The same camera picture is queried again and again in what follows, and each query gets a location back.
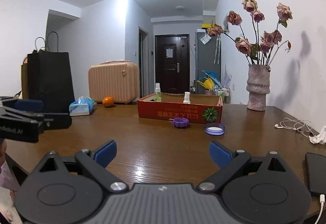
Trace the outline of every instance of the white earphones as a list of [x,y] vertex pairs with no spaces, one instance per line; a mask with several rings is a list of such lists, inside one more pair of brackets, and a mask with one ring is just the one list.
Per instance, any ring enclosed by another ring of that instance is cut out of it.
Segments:
[[[286,122],[292,122],[293,126],[290,127],[290,126],[286,125],[285,124]],[[314,133],[311,130],[311,127],[306,124],[305,120],[303,120],[303,121],[301,121],[299,119],[292,120],[292,119],[289,119],[289,118],[285,117],[280,122],[280,124],[275,124],[274,127],[276,129],[295,130],[297,132],[300,132],[301,134],[303,134],[306,137],[309,137],[309,134],[312,134],[313,136],[315,136]]]

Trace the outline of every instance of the paper note on door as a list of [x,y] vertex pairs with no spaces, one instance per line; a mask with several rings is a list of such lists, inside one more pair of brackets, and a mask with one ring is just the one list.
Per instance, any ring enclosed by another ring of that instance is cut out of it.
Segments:
[[166,49],[166,57],[173,58],[173,49],[171,49],[171,48]]

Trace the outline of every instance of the pink ceramic vase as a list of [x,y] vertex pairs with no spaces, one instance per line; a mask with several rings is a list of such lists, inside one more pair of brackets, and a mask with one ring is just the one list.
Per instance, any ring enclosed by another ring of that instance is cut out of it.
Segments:
[[270,68],[265,65],[249,64],[247,91],[249,92],[249,101],[247,108],[256,111],[265,111],[266,94],[271,91]]

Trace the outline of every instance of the spray bottle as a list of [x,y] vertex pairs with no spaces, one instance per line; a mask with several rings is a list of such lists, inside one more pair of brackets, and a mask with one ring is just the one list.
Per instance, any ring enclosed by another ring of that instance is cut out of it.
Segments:
[[155,84],[154,101],[155,102],[162,102],[162,94],[161,94],[160,83]]
[[185,92],[184,104],[190,104],[190,92]]

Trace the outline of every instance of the blue gripper pad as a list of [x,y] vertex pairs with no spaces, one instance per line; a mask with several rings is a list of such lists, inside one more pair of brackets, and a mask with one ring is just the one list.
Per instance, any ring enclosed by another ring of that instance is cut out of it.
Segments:
[[222,169],[233,160],[235,153],[222,144],[212,141],[209,144],[209,156],[213,162]]
[[103,168],[106,168],[117,155],[117,144],[113,140],[108,141],[93,151],[93,154],[94,161],[101,165]]
[[19,99],[15,103],[15,109],[29,112],[41,112],[44,104],[40,100],[23,100]]

